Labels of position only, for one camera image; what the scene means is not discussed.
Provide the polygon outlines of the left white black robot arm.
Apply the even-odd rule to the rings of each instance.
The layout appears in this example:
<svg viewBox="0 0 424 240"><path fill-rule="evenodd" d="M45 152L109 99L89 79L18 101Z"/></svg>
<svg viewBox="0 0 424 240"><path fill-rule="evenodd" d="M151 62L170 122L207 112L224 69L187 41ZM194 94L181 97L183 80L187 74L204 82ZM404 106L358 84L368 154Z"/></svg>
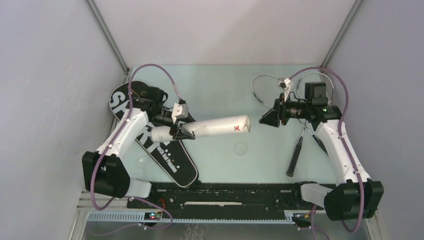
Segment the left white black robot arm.
<svg viewBox="0 0 424 240"><path fill-rule="evenodd" d="M123 163L135 142L177 186L189 188L199 179L199 171L182 141L153 141L154 130L174 123L172 110L164 105L167 99L164 90L141 81L132 86L125 83L112 92L109 107L119 122L97 150L87 151L82 157L88 191L119 199L139 197L145 208L156 206L158 194L151 190L153 183L131 177Z"/></svg>

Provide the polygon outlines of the white shuttlecock tube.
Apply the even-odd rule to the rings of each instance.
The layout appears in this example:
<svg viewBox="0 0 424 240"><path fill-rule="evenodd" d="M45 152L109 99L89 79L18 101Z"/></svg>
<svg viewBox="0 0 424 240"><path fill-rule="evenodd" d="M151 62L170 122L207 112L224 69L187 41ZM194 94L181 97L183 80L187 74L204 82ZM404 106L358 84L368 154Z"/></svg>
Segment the white shuttlecock tube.
<svg viewBox="0 0 424 240"><path fill-rule="evenodd" d="M195 135L195 139L251 132L251 122L247 114L183 123L179 127L179 130ZM174 134L169 134L167 130L167 127L154 127L151 130L151 139L154 142L179 141L173 140Z"/></svg>

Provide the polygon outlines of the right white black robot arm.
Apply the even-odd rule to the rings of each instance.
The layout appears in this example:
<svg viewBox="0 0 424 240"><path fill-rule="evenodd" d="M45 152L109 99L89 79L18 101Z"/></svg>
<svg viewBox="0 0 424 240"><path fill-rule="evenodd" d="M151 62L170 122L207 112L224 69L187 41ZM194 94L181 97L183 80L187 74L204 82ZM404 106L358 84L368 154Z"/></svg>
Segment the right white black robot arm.
<svg viewBox="0 0 424 240"><path fill-rule="evenodd" d="M278 128L290 119L303 119L311 124L322 141L335 174L335 188L304 182L291 194L291 204L304 209L310 203L325 209L332 221L372 218L384 193L380 181L373 181L362 167L347 136L342 112L329 105L326 84L307 82L304 98L291 100L289 80L277 84L284 90L273 107L259 120L260 124Z"/></svg>

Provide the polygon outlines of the clear round tube lid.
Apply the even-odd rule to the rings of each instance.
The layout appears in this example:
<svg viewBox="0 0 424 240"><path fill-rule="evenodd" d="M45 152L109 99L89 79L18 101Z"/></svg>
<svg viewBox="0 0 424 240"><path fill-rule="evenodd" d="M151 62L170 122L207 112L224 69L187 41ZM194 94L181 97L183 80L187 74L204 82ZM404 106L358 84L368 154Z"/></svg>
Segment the clear round tube lid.
<svg viewBox="0 0 424 240"><path fill-rule="evenodd" d="M237 156L242 157L242 156L245 156L247 154L248 146L243 142L239 142L239 143L234 145L233 150L234 150L234 153Z"/></svg>

